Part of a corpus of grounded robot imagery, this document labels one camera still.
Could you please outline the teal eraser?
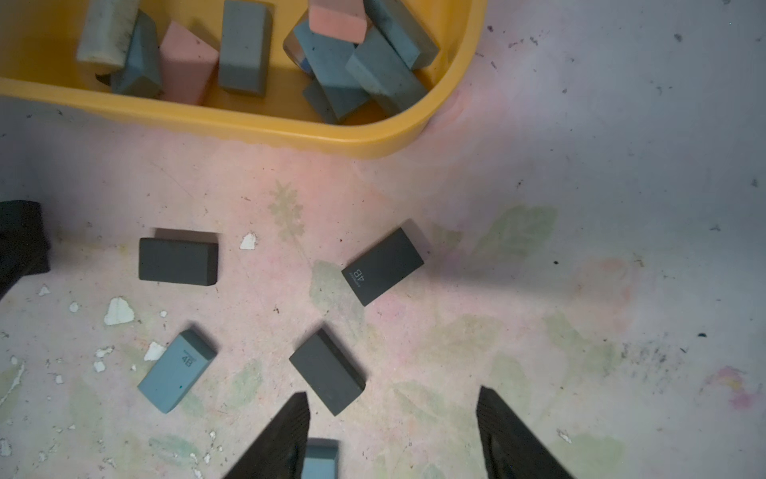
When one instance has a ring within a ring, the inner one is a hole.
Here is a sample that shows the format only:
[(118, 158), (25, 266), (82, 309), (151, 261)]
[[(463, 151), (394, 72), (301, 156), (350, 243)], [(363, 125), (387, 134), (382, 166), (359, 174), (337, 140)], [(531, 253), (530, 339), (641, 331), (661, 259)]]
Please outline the teal eraser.
[(356, 45), (313, 33), (307, 20), (298, 23), (294, 33), (335, 117), (345, 121), (370, 100), (346, 69)]
[(339, 442), (335, 439), (309, 438), (302, 479), (336, 479), (338, 477)]
[(439, 47), (408, 7), (398, 0), (364, 0), (373, 24), (410, 70), (429, 67)]
[(354, 50), (346, 70), (388, 116), (406, 111), (428, 93), (375, 26)]
[(110, 77), (114, 94), (155, 99), (163, 90), (158, 32), (155, 21), (139, 11), (125, 67)]

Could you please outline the light blue eraser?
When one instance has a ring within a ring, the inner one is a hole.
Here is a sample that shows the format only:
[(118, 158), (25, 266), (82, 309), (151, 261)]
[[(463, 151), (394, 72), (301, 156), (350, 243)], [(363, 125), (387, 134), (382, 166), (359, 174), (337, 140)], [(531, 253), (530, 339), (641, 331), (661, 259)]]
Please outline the light blue eraser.
[(217, 356), (195, 329), (182, 331), (145, 378), (139, 391), (161, 412), (171, 412)]

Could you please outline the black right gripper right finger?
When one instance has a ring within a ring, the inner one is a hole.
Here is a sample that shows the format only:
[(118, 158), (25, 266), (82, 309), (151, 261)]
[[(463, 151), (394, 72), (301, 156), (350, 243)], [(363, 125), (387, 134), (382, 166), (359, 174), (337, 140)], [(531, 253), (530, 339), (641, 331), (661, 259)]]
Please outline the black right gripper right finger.
[(489, 478), (573, 479), (494, 389), (480, 388), (476, 417)]

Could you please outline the brown blue eraser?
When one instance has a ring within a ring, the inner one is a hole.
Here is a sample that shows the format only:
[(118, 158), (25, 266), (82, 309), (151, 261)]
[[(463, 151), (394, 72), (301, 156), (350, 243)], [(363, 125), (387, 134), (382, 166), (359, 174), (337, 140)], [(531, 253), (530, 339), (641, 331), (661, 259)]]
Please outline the brown blue eraser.
[(287, 57), (305, 74), (309, 77), (313, 76), (313, 71), (310, 64), (302, 50), (302, 47), (297, 40), (297, 37), (293, 31), (285, 37), (282, 44), (283, 50)]

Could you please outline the yellow plastic storage box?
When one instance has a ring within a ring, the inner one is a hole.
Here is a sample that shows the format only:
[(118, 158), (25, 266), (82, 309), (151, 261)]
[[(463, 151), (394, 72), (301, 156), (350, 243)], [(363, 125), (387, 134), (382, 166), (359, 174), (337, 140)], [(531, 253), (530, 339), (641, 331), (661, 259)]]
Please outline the yellow plastic storage box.
[(457, 89), (485, 27), (483, 1), (411, 1), (408, 8), (439, 46), (419, 72), (428, 95), (387, 117), (368, 104), (342, 126), (321, 122), (303, 98), (307, 76), (282, 42), (305, 12), (302, 1), (273, 3), (267, 93), (257, 98), (211, 85), (205, 102), (187, 106), (112, 94), (76, 61), (87, 16), (84, 1), (5, 1), (1, 5), (1, 92), (4, 96), (80, 109), (110, 120), (163, 127), (247, 143), (376, 159), (413, 143)]

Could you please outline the grey eraser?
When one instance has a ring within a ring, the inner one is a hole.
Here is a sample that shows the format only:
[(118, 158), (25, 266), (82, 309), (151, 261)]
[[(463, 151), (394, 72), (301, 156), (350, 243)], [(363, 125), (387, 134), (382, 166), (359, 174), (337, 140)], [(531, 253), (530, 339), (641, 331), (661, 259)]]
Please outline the grey eraser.
[(302, 91), (303, 98), (311, 105), (311, 108), (325, 124), (337, 125), (338, 119), (321, 87), (316, 79)]
[(226, 1), (219, 51), (219, 87), (263, 97), (267, 91), (272, 13), (267, 4)]

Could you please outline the pink eraser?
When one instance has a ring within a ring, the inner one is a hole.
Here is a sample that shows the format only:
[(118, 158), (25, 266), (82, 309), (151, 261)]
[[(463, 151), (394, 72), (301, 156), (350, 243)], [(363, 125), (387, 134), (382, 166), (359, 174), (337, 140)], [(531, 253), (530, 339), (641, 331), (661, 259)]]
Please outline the pink eraser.
[(363, 0), (309, 0), (308, 21), (312, 33), (353, 44), (368, 30)]
[(219, 63), (219, 51), (172, 21), (160, 46), (163, 79), (160, 99), (201, 105)]

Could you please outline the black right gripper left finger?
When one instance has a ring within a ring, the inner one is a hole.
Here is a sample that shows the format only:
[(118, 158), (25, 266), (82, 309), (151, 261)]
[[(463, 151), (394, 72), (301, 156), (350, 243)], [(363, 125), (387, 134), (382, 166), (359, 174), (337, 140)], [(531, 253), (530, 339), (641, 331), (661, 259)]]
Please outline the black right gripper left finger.
[(297, 392), (229, 469), (225, 479), (300, 478), (309, 423), (307, 394)]

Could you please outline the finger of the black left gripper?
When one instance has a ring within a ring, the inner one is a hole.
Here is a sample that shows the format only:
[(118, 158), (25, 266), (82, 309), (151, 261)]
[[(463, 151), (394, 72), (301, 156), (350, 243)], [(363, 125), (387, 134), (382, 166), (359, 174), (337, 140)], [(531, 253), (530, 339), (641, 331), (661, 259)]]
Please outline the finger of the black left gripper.
[(1, 297), (26, 275), (51, 271), (42, 208), (24, 200), (1, 203)]

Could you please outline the black eraser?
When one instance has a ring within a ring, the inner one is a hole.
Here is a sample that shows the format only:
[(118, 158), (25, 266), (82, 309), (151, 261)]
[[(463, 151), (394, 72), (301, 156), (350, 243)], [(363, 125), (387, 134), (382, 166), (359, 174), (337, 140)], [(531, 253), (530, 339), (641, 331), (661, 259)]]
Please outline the black eraser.
[(158, 283), (217, 283), (219, 245), (180, 239), (143, 238), (139, 243), (139, 279)]
[(399, 228), (351, 261), (342, 275), (361, 305), (367, 307), (422, 265), (420, 253)]
[(326, 329), (307, 337), (289, 361), (334, 416), (365, 391), (364, 375)]

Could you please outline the pink eraser bottom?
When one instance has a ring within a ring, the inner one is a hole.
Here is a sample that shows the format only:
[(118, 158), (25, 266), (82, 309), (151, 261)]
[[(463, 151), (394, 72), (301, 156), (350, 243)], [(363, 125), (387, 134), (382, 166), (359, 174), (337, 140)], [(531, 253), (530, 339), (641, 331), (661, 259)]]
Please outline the pink eraser bottom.
[(163, 79), (160, 99), (201, 105), (219, 63), (219, 51), (172, 21), (160, 46)]

